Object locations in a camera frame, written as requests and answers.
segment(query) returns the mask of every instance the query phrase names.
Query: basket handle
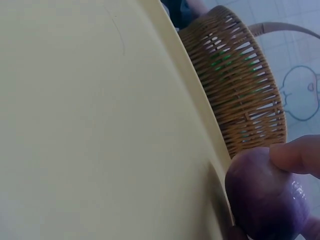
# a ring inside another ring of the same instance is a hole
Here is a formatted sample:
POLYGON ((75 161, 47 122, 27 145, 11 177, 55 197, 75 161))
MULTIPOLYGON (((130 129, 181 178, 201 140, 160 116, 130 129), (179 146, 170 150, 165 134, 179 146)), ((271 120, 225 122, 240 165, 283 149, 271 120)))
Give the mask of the basket handle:
POLYGON ((317 39, 320 39, 319 34, 316 34, 315 32, 309 29, 306 29, 302 26, 285 23, 285 22, 266 21, 266 22, 250 25, 248 28, 254 37, 258 37, 263 34, 272 33, 276 31, 296 31, 296 32, 309 34, 311 36, 316 37, 317 39))

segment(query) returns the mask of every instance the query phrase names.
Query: white floor tile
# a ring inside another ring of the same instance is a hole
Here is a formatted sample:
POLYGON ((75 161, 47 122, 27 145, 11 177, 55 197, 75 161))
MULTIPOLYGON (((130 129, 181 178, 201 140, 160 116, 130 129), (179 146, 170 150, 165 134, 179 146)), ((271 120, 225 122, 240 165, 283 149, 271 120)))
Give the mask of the white floor tile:
POLYGON ((305 238, 302 235, 299 235, 295 240, 305 240, 305 238))

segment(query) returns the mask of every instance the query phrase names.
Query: onion skin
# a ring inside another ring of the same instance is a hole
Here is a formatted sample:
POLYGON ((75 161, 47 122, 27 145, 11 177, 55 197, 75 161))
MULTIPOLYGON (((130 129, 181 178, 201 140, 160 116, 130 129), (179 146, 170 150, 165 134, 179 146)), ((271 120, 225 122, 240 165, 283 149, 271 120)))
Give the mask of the onion skin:
POLYGON ((294 240, 309 217, 309 203, 298 175, 277 168, 268 147, 238 154, 225 190, 235 223, 254 240, 294 240))

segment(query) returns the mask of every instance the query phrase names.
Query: red onion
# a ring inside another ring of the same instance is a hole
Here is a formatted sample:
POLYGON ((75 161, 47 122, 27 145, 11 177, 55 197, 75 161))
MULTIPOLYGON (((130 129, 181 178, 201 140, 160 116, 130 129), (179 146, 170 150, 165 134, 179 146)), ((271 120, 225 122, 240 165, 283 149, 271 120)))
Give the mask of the red onion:
POLYGON ((294 240, 309 218, 300 177, 277 168, 268 147, 245 150, 225 176, 235 223, 254 240, 294 240))

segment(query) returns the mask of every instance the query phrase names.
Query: tiled floor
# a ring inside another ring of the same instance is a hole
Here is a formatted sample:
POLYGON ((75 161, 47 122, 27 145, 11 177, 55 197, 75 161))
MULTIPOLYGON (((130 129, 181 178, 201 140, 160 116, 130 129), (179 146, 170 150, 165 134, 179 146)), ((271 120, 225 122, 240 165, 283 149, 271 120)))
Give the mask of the tiled floor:
MULTIPOLYGON (((210 8, 216 5, 227 6, 247 25, 266 21, 284 22, 320 34, 319 0, 205 0, 205 2, 210 8)), ((280 31, 260 36, 257 41, 281 92, 291 94, 285 102, 288 141, 307 134, 320 134, 320 40, 303 33, 280 31)), ((320 217, 320 180, 312 176, 306 178, 309 182, 312 213, 320 217)))

